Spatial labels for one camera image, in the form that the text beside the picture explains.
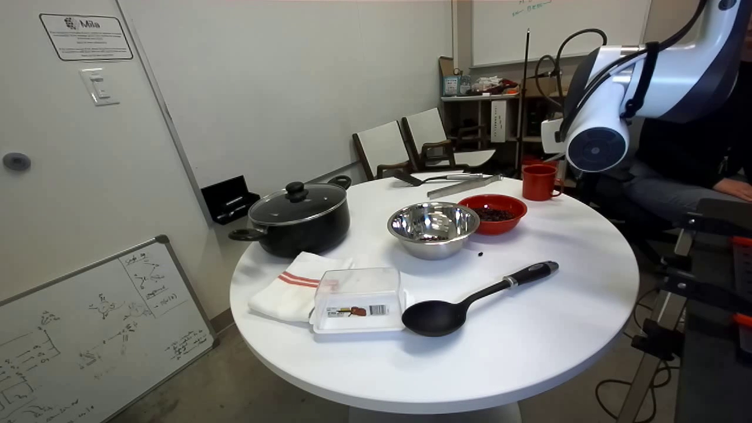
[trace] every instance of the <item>pot handle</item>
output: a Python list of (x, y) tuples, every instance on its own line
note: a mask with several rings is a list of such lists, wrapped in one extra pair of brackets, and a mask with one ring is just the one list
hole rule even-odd
[(263, 240), (263, 231), (259, 227), (236, 227), (229, 233), (229, 240), (236, 240), (236, 242), (255, 242), (255, 240)]
[(337, 189), (347, 191), (347, 189), (353, 186), (353, 179), (349, 179), (349, 176), (344, 176), (344, 175), (341, 175), (341, 176), (328, 179), (327, 183), (330, 183), (330, 186), (337, 186)]

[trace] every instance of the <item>stainless steel bowl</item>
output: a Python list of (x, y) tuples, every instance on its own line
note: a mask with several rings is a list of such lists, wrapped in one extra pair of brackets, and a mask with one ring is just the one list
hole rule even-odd
[(409, 255), (429, 260), (461, 252), (477, 226), (477, 215), (455, 203), (411, 204), (388, 222), (389, 233)]

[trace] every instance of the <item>white towel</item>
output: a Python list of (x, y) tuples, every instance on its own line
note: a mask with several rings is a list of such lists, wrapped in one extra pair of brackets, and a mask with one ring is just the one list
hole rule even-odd
[(322, 274), (333, 267), (337, 267), (337, 260), (300, 252), (282, 274), (248, 299), (252, 313), (280, 323), (308, 325), (314, 305), (314, 286)]

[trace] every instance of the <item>utensil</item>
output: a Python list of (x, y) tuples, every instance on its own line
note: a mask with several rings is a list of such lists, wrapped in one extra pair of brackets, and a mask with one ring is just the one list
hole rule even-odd
[(409, 186), (423, 186), (429, 180), (477, 180), (477, 179), (485, 179), (485, 176), (482, 176), (482, 175), (440, 175), (440, 176), (415, 179), (411, 175), (395, 175), (395, 179), (398, 179)]
[(274, 257), (293, 258), (300, 252), (322, 255), (337, 246), (349, 227), (342, 183), (287, 186), (283, 196), (255, 203), (248, 209), (252, 227), (229, 233), (229, 240), (261, 242)]
[(417, 258), (443, 258), (463, 249), (477, 231), (477, 215), (455, 203), (421, 203), (396, 209), (388, 231)]
[(478, 176), (478, 179), (461, 180), (455, 186), (443, 186), (443, 189), (436, 189), (436, 191), (427, 191), (427, 197), (429, 200), (447, 197), (447, 196), (454, 196), (454, 193), (465, 193), (465, 191), (472, 191), (472, 189), (489, 186), (494, 180), (499, 180), (499, 176)]
[(514, 284), (525, 284), (525, 282), (546, 278), (554, 271), (559, 271), (556, 260), (541, 260), (503, 278), (497, 284), (474, 291), (461, 304), (447, 304), (447, 302), (414, 304), (402, 313), (402, 325), (423, 336), (447, 336), (465, 325), (467, 310), (474, 302)]

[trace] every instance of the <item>whiteboard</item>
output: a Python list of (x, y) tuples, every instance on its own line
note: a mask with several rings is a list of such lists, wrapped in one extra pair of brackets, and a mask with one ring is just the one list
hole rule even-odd
[(0, 309), (0, 421), (105, 421), (214, 336), (166, 238)]
[[(602, 28), (608, 45), (639, 45), (650, 0), (472, 0), (472, 65), (516, 64), (530, 35), (529, 62), (556, 57), (559, 45), (581, 28)], [(598, 45), (583, 35), (564, 57), (581, 57)]]

